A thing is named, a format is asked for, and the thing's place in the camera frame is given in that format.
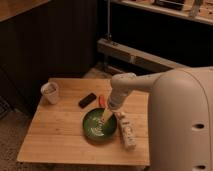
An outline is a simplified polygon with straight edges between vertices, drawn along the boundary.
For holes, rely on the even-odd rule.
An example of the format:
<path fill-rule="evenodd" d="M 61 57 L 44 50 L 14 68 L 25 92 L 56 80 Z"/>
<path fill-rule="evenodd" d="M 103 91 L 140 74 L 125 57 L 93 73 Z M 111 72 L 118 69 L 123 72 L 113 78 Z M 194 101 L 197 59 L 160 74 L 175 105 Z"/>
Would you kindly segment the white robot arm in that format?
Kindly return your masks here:
<path fill-rule="evenodd" d="M 148 97 L 149 171 L 213 171 L 213 66 L 116 74 L 108 109 L 132 91 Z"/>

